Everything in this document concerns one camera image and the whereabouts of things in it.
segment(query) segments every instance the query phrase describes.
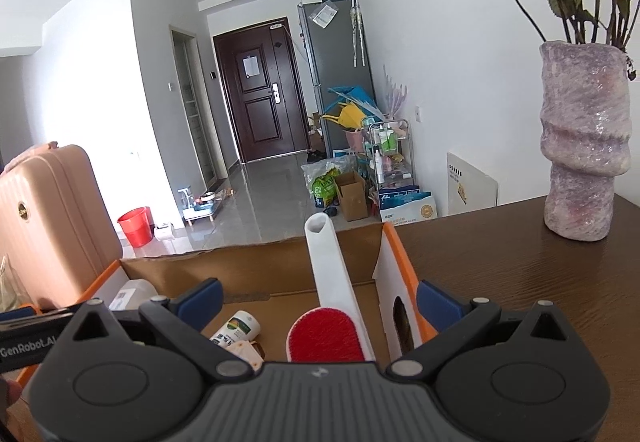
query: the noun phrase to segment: wooden table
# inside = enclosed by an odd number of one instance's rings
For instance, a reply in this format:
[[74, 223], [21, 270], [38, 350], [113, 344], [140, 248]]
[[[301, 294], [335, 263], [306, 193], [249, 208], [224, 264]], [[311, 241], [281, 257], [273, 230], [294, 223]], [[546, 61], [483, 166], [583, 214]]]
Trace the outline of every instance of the wooden table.
[[595, 356], [612, 401], [598, 442], [640, 440], [640, 208], [616, 197], [608, 238], [566, 240], [543, 222], [545, 199], [403, 226], [418, 278], [459, 298], [526, 310], [554, 301]]

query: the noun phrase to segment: white wall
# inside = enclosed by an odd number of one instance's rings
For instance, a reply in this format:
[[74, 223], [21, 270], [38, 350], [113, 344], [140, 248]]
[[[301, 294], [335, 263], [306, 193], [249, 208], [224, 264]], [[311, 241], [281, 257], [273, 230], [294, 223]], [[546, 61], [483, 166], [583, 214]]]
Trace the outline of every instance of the white wall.
[[0, 57], [33, 54], [42, 46], [42, 21], [0, 14]]
[[[131, 0], [131, 4], [142, 79], [171, 187], [178, 200], [176, 191], [183, 187], [192, 186], [194, 193], [201, 194], [204, 182], [180, 92], [177, 88], [172, 92], [168, 89], [169, 82], [178, 87], [170, 26], [197, 36], [211, 113], [226, 166], [238, 160], [220, 85], [208, 73], [215, 70], [216, 63], [205, 18], [198, 12], [197, 0]], [[208, 108], [201, 111], [203, 117], [209, 113]]]
[[306, 62], [302, 39], [300, 38], [300, 20], [298, 18], [298, 3], [301, 0], [251, 0], [245, 3], [229, 3], [223, 5], [218, 10], [207, 13], [209, 24], [209, 35], [217, 36], [225, 32], [231, 32], [242, 27], [262, 23], [271, 19], [286, 17], [289, 19], [289, 28], [294, 43], [296, 61], [298, 62], [298, 72], [300, 83], [305, 99], [306, 113], [311, 116], [318, 111], [314, 84], [311, 80], [311, 72]]
[[[547, 39], [562, 25], [546, 0], [521, 0]], [[383, 64], [409, 87], [404, 116], [412, 124], [418, 180], [447, 204], [446, 154], [452, 151], [500, 183], [499, 202], [548, 192], [550, 163], [540, 153], [540, 38], [513, 0], [360, 0], [377, 93]], [[631, 47], [640, 62], [639, 36]], [[640, 122], [640, 82], [632, 83]], [[422, 107], [417, 124], [414, 109]], [[635, 167], [619, 178], [622, 196], [640, 204], [640, 137]]]
[[7, 162], [37, 143], [78, 144], [112, 220], [148, 205], [182, 219], [154, 137], [130, 0], [72, 0], [44, 25], [32, 56], [0, 63], [0, 144]]

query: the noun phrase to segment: refrigerator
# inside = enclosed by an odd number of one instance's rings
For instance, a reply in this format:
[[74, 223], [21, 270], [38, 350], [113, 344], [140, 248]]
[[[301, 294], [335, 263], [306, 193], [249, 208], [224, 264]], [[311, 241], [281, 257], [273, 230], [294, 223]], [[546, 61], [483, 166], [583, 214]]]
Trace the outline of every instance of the refrigerator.
[[[353, 66], [353, 38], [351, 33], [351, 2], [334, 2], [338, 12], [327, 28], [315, 24], [308, 17], [321, 3], [299, 5], [300, 25], [305, 40], [306, 54], [311, 68], [311, 79], [314, 82], [318, 112], [338, 98], [329, 92], [329, 88], [337, 86], [361, 86], [374, 100], [373, 82], [369, 69], [369, 57], [365, 46], [365, 64], [362, 66], [362, 53], [358, 38], [358, 66]], [[326, 154], [331, 157], [336, 149], [349, 147], [344, 129], [334, 122], [322, 119], [322, 135], [326, 146]]]

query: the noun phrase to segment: door handle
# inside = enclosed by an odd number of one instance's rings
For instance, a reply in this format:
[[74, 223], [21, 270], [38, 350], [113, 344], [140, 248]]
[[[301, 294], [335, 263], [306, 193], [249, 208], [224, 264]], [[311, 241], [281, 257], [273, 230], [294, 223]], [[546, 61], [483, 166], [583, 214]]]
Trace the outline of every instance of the door handle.
[[276, 99], [276, 104], [280, 104], [280, 91], [278, 89], [278, 83], [273, 83], [273, 97]]

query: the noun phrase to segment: blue gripper pad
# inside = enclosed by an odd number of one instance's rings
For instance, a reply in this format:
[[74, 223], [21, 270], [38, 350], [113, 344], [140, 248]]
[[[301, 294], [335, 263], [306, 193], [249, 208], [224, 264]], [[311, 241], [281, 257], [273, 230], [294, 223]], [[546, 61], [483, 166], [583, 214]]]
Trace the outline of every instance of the blue gripper pad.
[[209, 278], [172, 299], [169, 310], [190, 327], [202, 332], [220, 313], [223, 303], [222, 284], [216, 278]]
[[416, 304], [420, 315], [438, 333], [460, 321], [468, 311], [462, 303], [424, 280], [418, 284]]
[[0, 314], [0, 322], [13, 321], [14, 319], [22, 319], [25, 317], [35, 316], [38, 313], [30, 306], [9, 310]]

